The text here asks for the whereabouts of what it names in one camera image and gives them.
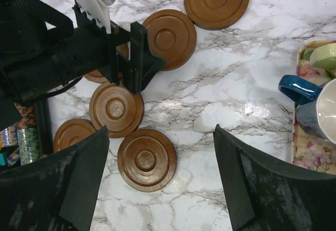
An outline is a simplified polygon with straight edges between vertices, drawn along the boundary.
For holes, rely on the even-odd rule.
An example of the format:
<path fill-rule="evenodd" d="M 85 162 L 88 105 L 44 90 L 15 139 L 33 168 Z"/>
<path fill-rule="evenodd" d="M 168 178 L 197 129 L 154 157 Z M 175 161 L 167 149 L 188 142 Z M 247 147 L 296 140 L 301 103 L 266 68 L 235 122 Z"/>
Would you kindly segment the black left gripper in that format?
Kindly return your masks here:
<path fill-rule="evenodd" d="M 150 47 L 138 22 L 119 28 L 116 39 L 81 13 L 77 27 L 48 5 L 1 6 L 1 102 L 35 102 L 66 91 L 81 77 L 101 69 L 109 81 L 142 92 L 166 61 Z M 117 52 L 130 44 L 129 57 Z"/>

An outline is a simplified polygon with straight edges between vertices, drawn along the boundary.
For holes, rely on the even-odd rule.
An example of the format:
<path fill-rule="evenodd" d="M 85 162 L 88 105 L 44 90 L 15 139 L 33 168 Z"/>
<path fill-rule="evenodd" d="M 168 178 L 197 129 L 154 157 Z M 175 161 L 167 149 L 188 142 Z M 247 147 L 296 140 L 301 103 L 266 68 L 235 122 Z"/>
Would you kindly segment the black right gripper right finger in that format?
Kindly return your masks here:
<path fill-rule="evenodd" d="M 335 175 L 284 162 L 218 125 L 214 147 L 233 230 L 335 230 Z"/>

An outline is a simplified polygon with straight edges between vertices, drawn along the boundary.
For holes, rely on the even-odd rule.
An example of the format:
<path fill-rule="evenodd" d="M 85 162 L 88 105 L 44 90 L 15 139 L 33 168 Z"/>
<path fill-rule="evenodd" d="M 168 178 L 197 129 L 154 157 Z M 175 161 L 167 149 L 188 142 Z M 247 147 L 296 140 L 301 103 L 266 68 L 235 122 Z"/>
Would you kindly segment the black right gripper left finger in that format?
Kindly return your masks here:
<path fill-rule="evenodd" d="M 1 230 L 89 230 L 109 149 L 108 129 L 1 173 Z"/>

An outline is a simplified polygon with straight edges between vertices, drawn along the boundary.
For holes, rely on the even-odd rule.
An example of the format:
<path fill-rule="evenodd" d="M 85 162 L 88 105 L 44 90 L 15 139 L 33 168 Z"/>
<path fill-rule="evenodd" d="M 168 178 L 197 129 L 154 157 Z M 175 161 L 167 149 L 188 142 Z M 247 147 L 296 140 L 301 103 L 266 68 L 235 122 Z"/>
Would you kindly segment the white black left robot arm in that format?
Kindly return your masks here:
<path fill-rule="evenodd" d="M 1 0 L 1 129 L 19 120 L 17 106 L 61 94 L 98 70 L 131 93 L 143 91 L 165 60 L 147 29 L 110 19 L 115 0 L 75 0 L 76 20 L 41 0 Z"/>

